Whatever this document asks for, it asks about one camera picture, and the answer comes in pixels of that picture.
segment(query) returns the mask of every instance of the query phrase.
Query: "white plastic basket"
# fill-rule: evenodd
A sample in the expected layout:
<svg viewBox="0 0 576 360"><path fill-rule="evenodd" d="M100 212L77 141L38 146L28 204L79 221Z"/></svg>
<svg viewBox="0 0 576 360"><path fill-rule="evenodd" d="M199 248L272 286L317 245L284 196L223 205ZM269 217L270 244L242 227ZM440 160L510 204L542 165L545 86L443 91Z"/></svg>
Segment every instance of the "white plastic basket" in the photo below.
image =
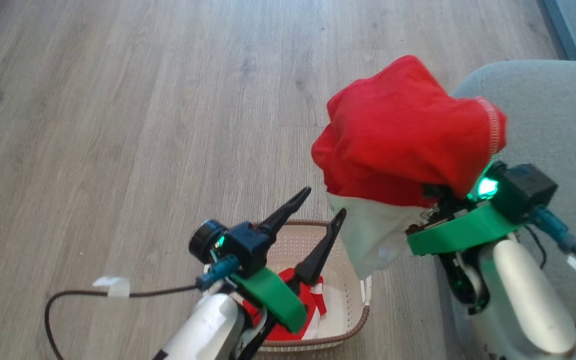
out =
<svg viewBox="0 0 576 360"><path fill-rule="evenodd" d="M268 269L279 273L303 260L326 234L326 224L291 221L281 228L267 255ZM320 318L317 337L301 341L266 341L259 351L288 353L340 345L363 328L370 312L372 278L359 280L338 237L321 276L327 313Z"/></svg>

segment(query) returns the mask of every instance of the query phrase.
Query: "red cloth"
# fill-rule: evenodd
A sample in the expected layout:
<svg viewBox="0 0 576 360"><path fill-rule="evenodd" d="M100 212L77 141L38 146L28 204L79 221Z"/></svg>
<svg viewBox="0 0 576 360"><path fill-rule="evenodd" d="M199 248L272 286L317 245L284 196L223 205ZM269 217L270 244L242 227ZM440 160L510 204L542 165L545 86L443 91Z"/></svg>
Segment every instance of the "red cloth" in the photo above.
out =
<svg viewBox="0 0 576 360"><path fill-rule="evenodd" d="M468 194L506 145L506 116L484 98L455 99L413 55L356 80L327 103L312 146L327 191L430 208L422 184Z"/></svg>
<svg viewBox="0 0 576 360"><path fill-rule="evenodd" d="M285 269L278 275L283 281L290 280L295 276L295 269L294 268ZM324 278L320 276L317 281L317 285L322 286L323 282ZM306 324L304 324L301 330L298 333L292 333L282 325L277 325L272 329L272 331L270 331L270 334L268 334L266 340L272 342L275 341L287 342L287 341L297 341L304 338L306 330L308 330L309 326L312 326L311 321L313 321L315 311L319 312L319 316L323 316L327 312L323 294L321 294L320 291L313 291L317 288L317 285L311 289L308 285L300 284L299 300L301 300L301 302L304 305L306 305L306 311L308 313L308 317L306 318ZM256 326L261 320L261 314L259 313L258 308L254 307L248 301L243 301L243 306L244 309L246 309L246 311L252 317L253 323Z"/></svg>

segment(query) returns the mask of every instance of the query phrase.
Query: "blue cable connector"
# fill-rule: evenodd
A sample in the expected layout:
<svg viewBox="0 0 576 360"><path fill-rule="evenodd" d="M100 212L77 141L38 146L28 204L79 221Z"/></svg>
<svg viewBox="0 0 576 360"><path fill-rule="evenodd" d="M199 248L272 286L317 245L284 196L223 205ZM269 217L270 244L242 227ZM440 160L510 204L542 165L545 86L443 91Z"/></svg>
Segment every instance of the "blue cable connector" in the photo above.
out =
<svg viewBox="0 0 576 360"><path fill-rule="evenodd" d="M546 207L535 206L528 216L539 230L555 240L558 248L565 255L576 249L576 237L569 232L568 226Z"/></svg>
<svg viewBox="0 0 576 360"><path fill-rule="evenodd" d="M197 289L201 292L205 292L210 289L213 284L217 281L227 278L233 275L240 268L240 261L238 258L229 254L222 259L219 259L214 264L210 265L208 272L201 276L197 276L195 284Z"/></svg>

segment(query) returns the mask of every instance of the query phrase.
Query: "green led light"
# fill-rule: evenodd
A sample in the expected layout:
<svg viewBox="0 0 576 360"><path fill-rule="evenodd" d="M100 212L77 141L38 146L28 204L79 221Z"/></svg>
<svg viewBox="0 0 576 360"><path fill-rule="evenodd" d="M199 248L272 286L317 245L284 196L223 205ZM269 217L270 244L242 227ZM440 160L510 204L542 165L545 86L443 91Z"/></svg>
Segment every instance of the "green led light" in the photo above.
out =
<svg viewBox="0 0 576 360"><path fill-rule="evenodd" d="M491 180L487 177L482 178L477 186L478 196L483 199L492 198L492 196L497 192L497 184L498 182L495 180Z"/></svg>

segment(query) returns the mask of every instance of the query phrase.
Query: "wooden floor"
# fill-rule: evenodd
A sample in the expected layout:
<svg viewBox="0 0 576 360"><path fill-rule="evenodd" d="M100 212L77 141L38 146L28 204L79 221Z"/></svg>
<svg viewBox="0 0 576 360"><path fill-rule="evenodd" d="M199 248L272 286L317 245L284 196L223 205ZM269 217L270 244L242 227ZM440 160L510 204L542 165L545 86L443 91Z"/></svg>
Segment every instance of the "wooden floor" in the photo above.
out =
<svg viewBox="0 0 576 360"><path fill-rule="evenodd" d="M536 0L0 0L0 359L52 359L50 294L102 275L186 285L210 217L258 220L305 185L327 100L418 55L452 91L490 62L557 58ZM261 359L458 359L430 258L375 276L333 350ZM66 360L150 359L197 293L60 301Z"/></svg>

